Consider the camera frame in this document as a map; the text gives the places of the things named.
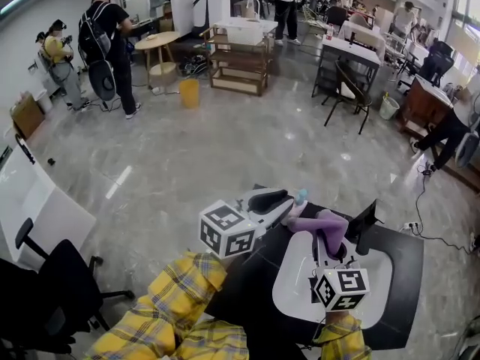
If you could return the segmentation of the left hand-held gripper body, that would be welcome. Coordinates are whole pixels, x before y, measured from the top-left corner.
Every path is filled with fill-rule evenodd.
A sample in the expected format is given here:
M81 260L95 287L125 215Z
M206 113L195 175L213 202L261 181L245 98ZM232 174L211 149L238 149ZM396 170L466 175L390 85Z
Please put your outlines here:
M238 210L220 199L199 213L199 240L221 260L250 253L266 232L266 215L266 210Z

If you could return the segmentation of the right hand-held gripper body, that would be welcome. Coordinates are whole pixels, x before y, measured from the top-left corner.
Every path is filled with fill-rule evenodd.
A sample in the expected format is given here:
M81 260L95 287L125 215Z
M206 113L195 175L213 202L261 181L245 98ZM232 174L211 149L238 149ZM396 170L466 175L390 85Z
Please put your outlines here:
M351 311L371 293L370 273L365 262L321 266L310 257L310 303L325 312Z

